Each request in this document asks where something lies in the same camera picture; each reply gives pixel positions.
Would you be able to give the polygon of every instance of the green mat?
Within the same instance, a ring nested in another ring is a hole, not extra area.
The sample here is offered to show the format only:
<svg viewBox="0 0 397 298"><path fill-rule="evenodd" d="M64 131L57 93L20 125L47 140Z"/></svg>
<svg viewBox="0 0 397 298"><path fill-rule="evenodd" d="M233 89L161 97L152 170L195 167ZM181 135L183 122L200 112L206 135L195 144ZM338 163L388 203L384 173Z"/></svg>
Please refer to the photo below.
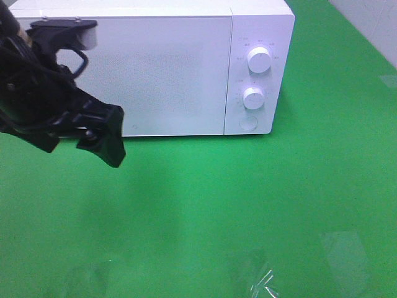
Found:
<svg viewBox="0 0 397 298"><path fill-rule="evenodd" d="M128 138L120 169L0 135L0 297L397 297L396 70L289 4L270 135Z"/></svg>

